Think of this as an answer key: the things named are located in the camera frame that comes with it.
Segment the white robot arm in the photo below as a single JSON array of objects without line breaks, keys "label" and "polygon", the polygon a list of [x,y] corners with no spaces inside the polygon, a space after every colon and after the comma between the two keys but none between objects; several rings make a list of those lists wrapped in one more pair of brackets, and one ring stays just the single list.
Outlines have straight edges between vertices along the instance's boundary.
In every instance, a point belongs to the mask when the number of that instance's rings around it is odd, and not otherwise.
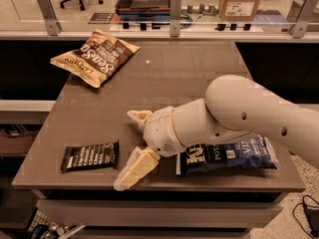
[{"label": "white robot arm", "polygon": [[213,80],[205,96],[155,112],[129,111],[147,147],[135,148],[114,182],[131,188],[159,164],[199,143],[234,143],[264,135],[319,167],[319,112],[290,103],[259,84],[237,75]]}]

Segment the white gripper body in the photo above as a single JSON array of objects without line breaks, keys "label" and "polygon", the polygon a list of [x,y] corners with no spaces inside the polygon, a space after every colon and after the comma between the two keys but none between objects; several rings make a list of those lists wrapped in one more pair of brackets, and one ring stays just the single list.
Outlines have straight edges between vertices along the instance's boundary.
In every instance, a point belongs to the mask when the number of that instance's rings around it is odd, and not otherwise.
[{"label": "white gripper body", "polygon": [[147,119],[143,139],[160,156],[170,157],[185,151],[179,142],[172,123],[173,107],[155,111]]}]

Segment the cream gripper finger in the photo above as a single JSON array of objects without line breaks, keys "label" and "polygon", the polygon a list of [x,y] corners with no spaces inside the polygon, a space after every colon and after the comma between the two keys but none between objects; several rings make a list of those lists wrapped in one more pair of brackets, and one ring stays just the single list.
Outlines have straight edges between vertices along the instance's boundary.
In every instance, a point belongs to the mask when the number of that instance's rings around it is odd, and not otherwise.
[{"label": "cream gripper finger", "polygon": [[134,111],[130,110],[127,112],[127,116],[137,125],[138,127],[144,127],[148,118],[153,113],[151,111]]},{"label": "cream gripper finger", "polygon": [[153,171],[158,166],[159,161],[160,156],[154,150],[149,147],[141,149],[137,146],[115,180],[114,189],[124,191],[131,188]]}]

